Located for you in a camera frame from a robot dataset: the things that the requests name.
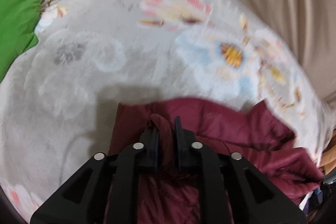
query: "metal screw head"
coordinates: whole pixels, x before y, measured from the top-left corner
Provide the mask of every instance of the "metal screw head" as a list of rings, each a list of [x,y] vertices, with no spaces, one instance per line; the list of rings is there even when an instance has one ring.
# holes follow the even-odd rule
[[[133,148],[136,149],[136,150],[142,149],[144,147],[145,147],[145,145],[143,143],[135,143],[133,145]]]
[[[239,152],[233,152],[232,154],[231,154],[231,158],[233,158],[234,160],[241,160],[242,159],[242,155],[241,155],[241,153],[239,153]]]
[[[102,160],[103,158],[105,158],[105,155],[103,153],[97,153],[93,156],[93,158],[95,160]]]
[[[192,147],[192,148],[195,148],[195,149],[201,149],[201,148],[203,147],[203,144],[200,143],[200,142],[193,142],[193,143],[191,144],[191,147]]]

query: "bedsheet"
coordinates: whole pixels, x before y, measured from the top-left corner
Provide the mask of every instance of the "bedsheet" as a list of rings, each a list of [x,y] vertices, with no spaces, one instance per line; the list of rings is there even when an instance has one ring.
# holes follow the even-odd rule
[[[238,0],[43,0],[0,85],[0,184],[28,221],[94,153],[119,102],[265,99],[319,163],[335,126],[284,41]]]

